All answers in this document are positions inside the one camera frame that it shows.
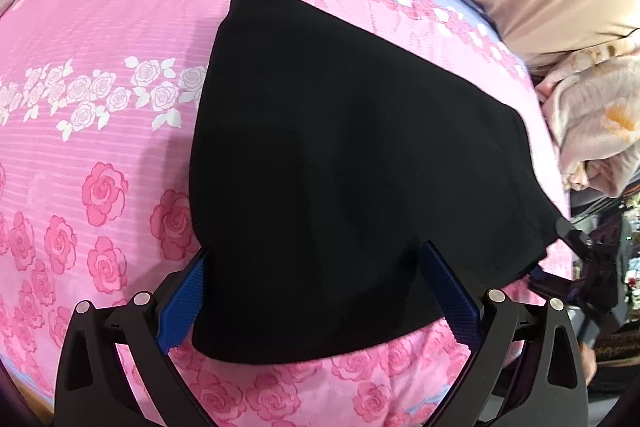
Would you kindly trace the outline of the right hand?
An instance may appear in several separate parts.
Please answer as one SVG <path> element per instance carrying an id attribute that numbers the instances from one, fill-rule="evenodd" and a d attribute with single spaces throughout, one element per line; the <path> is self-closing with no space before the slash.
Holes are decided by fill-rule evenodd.
<path id="1" fill-rule="evenodd" d="M 596 352 L 587 345 L 579 343 L 580 361 L 582 361 L 582 371 L 584 372 L 586 385 L 589 385 L 593 377 L 596 376 L 598 365 Z"/>

